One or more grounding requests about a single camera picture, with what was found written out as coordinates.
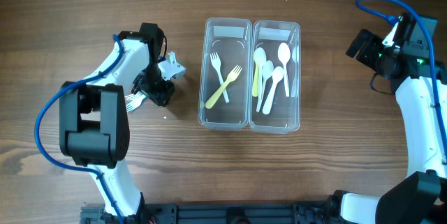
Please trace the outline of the beige plastic fork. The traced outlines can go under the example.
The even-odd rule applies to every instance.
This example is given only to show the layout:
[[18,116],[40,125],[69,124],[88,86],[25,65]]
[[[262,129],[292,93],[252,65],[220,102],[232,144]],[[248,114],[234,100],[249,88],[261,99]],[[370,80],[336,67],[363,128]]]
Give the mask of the beige plastic fork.
[[136,109],[138,109],[146,100],[147,98],[145,96],[141,96],[139,98],[133,99],[130,103],[126,105],[126,111],[132,112]]

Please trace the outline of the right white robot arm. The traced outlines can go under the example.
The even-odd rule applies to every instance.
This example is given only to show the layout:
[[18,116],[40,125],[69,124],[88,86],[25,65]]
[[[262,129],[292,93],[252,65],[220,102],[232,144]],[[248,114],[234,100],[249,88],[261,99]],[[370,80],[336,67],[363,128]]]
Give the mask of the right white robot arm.
[[335,223],[445,223],[446,144],[436,110],[446,113],[446,67],[435,63],[430,76],[428,41],[416,19],[402,13],[381,38],[363,29],[347,55],[390,81],[404,120],[406,178],[381,197],[335,191],[326,218]]

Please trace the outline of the white plastic fork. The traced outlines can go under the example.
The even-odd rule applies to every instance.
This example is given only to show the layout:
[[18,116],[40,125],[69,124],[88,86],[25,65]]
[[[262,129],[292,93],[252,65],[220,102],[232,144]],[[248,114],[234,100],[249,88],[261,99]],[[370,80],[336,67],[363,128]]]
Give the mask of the white plastic fork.
[[[219,78],[219,84],[223,84],[224,80],[221,75],[221,60],[219,58],[219,55],[216,52],[213,52],[210,54],[211,64],[212,67],[217,72],[218,78]],[[229,97],[227,91],[224,89],[223,91],[224,100],[226,103],[229,103]]]

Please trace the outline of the yellow plastic spoon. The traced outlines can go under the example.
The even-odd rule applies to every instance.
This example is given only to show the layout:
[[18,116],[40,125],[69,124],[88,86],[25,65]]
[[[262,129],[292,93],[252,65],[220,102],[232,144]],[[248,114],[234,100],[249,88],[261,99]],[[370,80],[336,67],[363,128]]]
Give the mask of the yellow plastic spoon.
[[259,79],[259,66],[258,64],[255,62],[255,71],[254,71],[254,80],[253,80],[253,84],[252,84],[252,96],[253,97],[257,97],[258,96],[258,79]]

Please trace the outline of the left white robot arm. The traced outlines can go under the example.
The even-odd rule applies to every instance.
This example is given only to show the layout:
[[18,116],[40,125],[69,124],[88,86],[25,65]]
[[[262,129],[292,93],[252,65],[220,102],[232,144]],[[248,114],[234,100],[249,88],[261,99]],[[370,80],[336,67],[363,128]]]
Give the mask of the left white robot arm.
[[165,107],[175,87],[159,68],[166,36],[157,24],[122,31],[114,41],[114,50],[81,85],[62,85],[59,146],[76,169],[94,179],[105,201],[106,223],[146,223],[144,197],[125,160],[130,129],[124,93],[140,91]]

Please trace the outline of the white plastic spoon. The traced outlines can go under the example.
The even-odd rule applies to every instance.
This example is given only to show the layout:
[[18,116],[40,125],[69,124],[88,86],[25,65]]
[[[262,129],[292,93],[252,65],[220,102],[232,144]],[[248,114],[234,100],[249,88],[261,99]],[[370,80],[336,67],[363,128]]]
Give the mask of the white plastic spoon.
[[270,91],[263,106],[262,110],[263,114],[269,114],[271,112],[277,85],[283,79],[283,77],[284,77],[284,69],[281,66],[275,67],[272,72],[272,86],[270,87]]
[[284,69],[284,90],[286,97],[290,96],[289,83],[288,83],[288,73],[287,73],[287,63],[291,58],[291,51],[286,43],[281,43],[278,48],[278,59],[283,64]]
[[265,50],[262,47],[257,48],[254,51],[254,62],[256,62],[259,66],[259,79],[258,79],[258,102],[257,102],[257,106],[256,106],[256,111],[259,112],[260,108],[261,108],[261,96],[262,96],[262,91],[261,91],[261,86],[262,86],[262,68],[266,62],[266,53]]

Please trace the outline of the yellow plastic fork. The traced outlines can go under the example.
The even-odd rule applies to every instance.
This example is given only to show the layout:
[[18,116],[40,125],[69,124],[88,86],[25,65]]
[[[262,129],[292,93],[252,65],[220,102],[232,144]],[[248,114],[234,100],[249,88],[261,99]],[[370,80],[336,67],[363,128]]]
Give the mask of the yellow plastic fork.
[[231,72],[229,72],[225,82],[211,95],[211,97],[207,100],[205,103],[205,107],[207,109],[211,109],[214,104],[217,102],[219,97],[222,95],[226,87],[233,81],[235,81],[238,77],[238,75],[241,73],[242,67],[239,65],[236,65],[234,69],[232,69]]

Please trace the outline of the translucent plastic fork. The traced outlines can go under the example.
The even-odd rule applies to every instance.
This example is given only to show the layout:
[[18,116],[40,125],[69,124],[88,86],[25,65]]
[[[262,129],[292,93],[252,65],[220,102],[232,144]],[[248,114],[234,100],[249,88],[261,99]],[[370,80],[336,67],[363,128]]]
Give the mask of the translucent plastic fork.
[[128,100],[128,101],[132,101],[132,100],[135,100],[137,98],[145,97],[145,96],[146,96],[145,93],[139,91],[136,94],[129,94],[129,95],[125,96],[125,99]]

